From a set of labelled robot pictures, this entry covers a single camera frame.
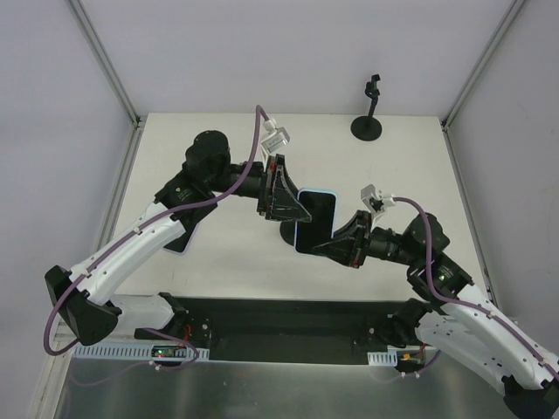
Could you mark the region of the phone with blue case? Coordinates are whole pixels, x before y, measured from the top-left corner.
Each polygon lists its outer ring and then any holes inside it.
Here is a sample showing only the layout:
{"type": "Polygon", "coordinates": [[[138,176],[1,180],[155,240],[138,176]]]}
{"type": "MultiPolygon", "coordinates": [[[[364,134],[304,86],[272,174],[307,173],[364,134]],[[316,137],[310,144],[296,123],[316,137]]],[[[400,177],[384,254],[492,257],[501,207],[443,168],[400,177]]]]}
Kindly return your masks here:
{"type": "Polygon", "coordinates": [[[337,195],[332,191],[301,189],[298,200],[310,214],[310,222],[297,222],[294,229],[294,249],[313,254],[314,248],[333,236],[337,195]]]}

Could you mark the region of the phone with purple case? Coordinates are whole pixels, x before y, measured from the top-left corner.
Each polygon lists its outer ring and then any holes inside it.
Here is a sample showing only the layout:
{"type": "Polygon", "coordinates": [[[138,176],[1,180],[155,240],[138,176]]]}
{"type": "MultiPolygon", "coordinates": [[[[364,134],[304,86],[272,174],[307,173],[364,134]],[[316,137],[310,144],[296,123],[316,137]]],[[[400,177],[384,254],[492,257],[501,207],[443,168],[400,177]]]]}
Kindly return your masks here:
{"type": "Polygon", "coordinates": [[[176,254],[184,254],[189,246],[191,239],[197,231],[198,225],[190,223],[186,226],[179,223],[174,229],[173,239],[163,246],[166,251],[176,254]]]}

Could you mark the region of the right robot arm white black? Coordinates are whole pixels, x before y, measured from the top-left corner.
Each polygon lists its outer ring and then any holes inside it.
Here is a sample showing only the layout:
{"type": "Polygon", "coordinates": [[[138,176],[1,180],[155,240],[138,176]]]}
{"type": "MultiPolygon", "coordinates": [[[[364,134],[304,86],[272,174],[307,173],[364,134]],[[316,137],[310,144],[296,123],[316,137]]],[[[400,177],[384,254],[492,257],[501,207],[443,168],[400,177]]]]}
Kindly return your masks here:
{"type": "Polygon", "coordinates": [[[397,234],[357,211],[315,255],[352,268],[366,258],[407,266],[416,298],[373,327],[393,347],[417,342],[437,348],[486,381],[518,418],[550,418],[558,411],[558,357],[529,338],[444,250],[450,243],[435,216],[418,214],[397,234]]]}

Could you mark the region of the black phone stand round base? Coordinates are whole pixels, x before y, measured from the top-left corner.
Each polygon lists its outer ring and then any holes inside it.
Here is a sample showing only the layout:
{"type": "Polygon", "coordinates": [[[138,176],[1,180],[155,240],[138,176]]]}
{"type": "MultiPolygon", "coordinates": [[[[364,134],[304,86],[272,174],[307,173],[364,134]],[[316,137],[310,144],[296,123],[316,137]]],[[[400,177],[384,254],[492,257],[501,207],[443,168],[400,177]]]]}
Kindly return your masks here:
{"type": "Polygon", "coordinates": [[[289,246],[294,247],[296,222],[282,222],[279,233],[282,240],[289,246]]]}

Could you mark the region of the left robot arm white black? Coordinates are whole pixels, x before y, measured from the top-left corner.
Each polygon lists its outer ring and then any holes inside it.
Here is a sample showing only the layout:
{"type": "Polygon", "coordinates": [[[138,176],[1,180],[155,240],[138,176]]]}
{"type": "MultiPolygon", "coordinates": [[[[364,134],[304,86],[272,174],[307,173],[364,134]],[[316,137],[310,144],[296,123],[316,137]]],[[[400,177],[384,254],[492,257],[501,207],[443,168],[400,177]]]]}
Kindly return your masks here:
{"type": "Polygon", "coordinates": [[[126,311],[118,307],[114,292],[161,248],[184,251],[219,198],[253,198],[258,213],[267,220],[310,222],[312,217],[298,200],[298,190],[286,171],[285,158],[276,152],[288,142],[284,128],[269,128],[259,140],[266,162],[233,164],[223,133],[198,134],[185,152],[181,170],[130,227],[71,269],[53,266],[45,274],[53,309],[78,343],[99,343],[123,323],[126,311]]]}

